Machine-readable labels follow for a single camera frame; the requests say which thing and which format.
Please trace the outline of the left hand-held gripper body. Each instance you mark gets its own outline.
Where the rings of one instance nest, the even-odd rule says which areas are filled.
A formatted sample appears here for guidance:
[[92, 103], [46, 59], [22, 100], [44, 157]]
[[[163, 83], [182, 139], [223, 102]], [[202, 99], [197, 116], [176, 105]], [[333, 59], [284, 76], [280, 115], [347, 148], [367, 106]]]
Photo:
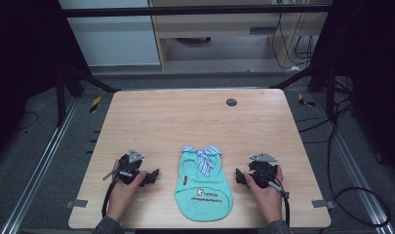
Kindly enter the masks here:
[[144, 156], [141, 153], [131, 148], [127, 154], [119, 159], [116, 173], [118, 178], [125, 184], [130, 184], [139, 174], [139, 167], [143, 159]]

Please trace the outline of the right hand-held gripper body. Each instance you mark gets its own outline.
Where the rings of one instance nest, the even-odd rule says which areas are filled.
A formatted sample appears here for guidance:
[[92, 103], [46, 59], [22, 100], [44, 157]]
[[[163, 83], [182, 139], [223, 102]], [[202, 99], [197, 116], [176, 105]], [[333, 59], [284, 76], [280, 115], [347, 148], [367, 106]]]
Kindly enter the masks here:
[[253, 172], [252, 178], [260, 188], [266, 188], [269, 182], [275, 180], [278, 166], [277, 159], [267, 153], [250, 156], [252, 162], [249, 169]]

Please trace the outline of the teal pet shirt striped collar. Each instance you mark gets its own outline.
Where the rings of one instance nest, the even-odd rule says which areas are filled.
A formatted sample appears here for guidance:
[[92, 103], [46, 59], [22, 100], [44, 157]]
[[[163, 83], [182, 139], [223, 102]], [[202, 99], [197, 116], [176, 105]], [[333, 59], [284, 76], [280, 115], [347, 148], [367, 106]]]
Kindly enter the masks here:
[[179, 211], [193, 221], [217, 221], [229, 215], [233, 196], [215, 145], [199, 149], [186, 145], [180, 152], [174, 193]]

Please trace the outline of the person's left hand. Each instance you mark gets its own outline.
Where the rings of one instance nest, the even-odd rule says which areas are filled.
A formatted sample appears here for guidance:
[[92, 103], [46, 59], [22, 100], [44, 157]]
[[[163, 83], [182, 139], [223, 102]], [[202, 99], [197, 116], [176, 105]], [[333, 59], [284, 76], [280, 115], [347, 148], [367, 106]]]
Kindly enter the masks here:
[[109, 196], [107, 217], [112, 218], [116, 222], [122, 220], [146, 174], [147, 171], [140, 171], [130, 184], [126, 184], [121, 180], [115, 182]]

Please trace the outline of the person's right hand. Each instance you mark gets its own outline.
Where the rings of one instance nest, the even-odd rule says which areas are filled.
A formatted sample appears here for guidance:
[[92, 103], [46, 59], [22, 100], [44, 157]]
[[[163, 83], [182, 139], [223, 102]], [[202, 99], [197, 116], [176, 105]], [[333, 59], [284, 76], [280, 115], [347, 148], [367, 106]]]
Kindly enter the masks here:
[[265, 223], [282, 220], [282, 194], [271, 186], [259, 187], [249, 174], [245, 174], [245, 179], [256, 199], [257, 207]]

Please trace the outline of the yellow black striped tape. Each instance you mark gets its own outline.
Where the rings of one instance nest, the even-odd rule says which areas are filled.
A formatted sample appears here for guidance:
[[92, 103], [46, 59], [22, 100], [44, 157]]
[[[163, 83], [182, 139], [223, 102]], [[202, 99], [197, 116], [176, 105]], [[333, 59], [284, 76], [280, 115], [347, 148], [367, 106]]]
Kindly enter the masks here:
[[313, 102], [313, 101], [306, 101], [302, 94], [298, 94], [297, 95], [297, 100], [298, 100], [298, 102], [300, 104], [303, 104], [303, 105], [306, 105], [306, 106], [310, 106], [310, 107], [316, 106], [315, 102]]
[[90, 108], [90, 113], [96, 112], [96, 110], [97, 110], [97, 108], [99, 106], [100, 100], [101, 100], [100, 96], [94, 98], [93, 103], [92, 103], [91, 108]]

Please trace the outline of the black metal stand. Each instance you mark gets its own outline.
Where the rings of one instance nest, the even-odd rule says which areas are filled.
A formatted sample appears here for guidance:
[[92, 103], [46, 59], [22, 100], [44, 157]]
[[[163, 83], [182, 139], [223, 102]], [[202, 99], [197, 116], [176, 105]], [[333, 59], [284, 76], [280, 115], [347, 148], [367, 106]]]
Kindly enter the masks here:
[[307, 85], [307, 89], [312, 92], [318, 92], [323, 86], [326, 86], [326, 113], [330, 120], [334, 123], [335, 117], [335, 78], [336, 78], [336, 66], [335, 63], [330, 60], [318, 60], [312, 62], [308, 67], [304, 68], [297, 74], [293, 75], [289, 79], [271, 86], [271, 89], [284, 90], [296, 81], [310, 76], [311, 80]]
[[68, 89], [73, 97], [80, 97], [84, 94], [84, 89], [80, 84], [84, 80], [108, 93], [116, 93], [118, 89], [112, 88], [93, 77], [91, 73], [84, 72], [76, 67], [63, 64], [56, 75], [56, 91], [58, 105], [57, 126], [60, 127], [65, 120], [65, 95], [64, 89]]

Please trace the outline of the white cabinet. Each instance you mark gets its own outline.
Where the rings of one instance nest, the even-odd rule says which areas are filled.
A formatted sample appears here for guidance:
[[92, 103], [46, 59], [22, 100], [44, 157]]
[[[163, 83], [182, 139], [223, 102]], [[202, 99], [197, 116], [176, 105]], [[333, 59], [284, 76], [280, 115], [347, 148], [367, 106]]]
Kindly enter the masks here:
[[[140, 8], [147, 0], [59, 0], [64, 10]], [[95, 66], [159, 65], [150, 16], [69, 18], [87, 64]]]

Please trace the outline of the black curtain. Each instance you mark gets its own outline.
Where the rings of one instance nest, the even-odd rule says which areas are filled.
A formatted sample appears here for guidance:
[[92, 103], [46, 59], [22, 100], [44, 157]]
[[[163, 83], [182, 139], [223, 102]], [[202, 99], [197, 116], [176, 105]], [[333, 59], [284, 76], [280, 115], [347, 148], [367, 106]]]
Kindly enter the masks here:
[[59, 0], [0, 0], [0, 152], [63, 65], [90, 72], [67, 18], [50, 14], [61, 9]]
[[353, 100], [395, 169], [395, 0], [333, 0], [315, 51], [353, 81]]

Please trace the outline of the black horizontal bar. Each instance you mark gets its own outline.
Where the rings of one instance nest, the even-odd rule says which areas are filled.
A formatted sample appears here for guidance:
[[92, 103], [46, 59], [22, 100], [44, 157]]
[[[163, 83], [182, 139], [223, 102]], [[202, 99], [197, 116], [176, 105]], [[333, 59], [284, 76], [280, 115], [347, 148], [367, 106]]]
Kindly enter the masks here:
[[271, 14], [271, 13], [320, 13], [329, 12], [332, 4], [298, 5], [224, 5], [177, 6], [107, 9], [66, 9], [60, 13], [67, 18], [137, 17], [137, 16], [186, 16], [218, 14]]

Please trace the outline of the grey table bracket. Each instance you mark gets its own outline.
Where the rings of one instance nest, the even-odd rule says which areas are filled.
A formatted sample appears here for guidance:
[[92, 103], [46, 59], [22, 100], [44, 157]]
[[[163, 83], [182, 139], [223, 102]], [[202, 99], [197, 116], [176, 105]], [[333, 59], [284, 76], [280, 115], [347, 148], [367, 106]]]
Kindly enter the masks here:
[[72, 201], [67, 201], [64, 206], [66, 208], [68, 208], [68, 209], [71, 209], [71, 208], [74, 208], [74, 207], [86, 208], [87, 204], [88, 204], [87, 200], [75, 199], [75, 200], [72, 200]]
[[327, 208], [328, 210], [333, 209], [336, 206], [333, 201], [326, 200], [312, 200], [311, 203], [314, 208]]

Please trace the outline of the aluminium floor rail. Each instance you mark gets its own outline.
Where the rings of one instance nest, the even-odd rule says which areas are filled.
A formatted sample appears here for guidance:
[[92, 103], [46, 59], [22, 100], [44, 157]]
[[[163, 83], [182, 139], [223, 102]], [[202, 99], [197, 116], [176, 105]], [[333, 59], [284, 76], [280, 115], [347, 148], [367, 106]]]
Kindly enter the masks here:
[[79, 97], [72, 97], [70, 99], [69, 105], [66, 107], [63, 122], [55, 128], [55, 131], [51, 136], [43, 154], [41, 155], [35, 170], [33, 171], [26, 187], [17, 201], [15, 208], [1, 228], [0, 234], [17, 234], [19, 231], [20, 225], [39, 189], [39, 186], [47, 170], [50, 167], [54, 156], [56, 155], [58, 147], [64, 134], [66, 133], [69, 123], [73, 118], [79, 100]]
[[336, 153], [341, 159], [353, 185], [357, 187], [358, 196], [368, 213], [371, 224], [378, 234], [395, 234], [393, 225], [390, 223], [391, 213], [387, 211], [387, 207], [381, 204], [381, 199], [377, 198], [373, 192], [369, 181], [365, 178], [340, 130], [337, 128], [337, 124], [332, 122], [335, 115], [327, 113], [326, 103], [322, 97], [319, 95], [313, 95], [313, 97], [322, 115], [329, 119], [327, 123], [331, 131], [329, 145], [336, 149]]

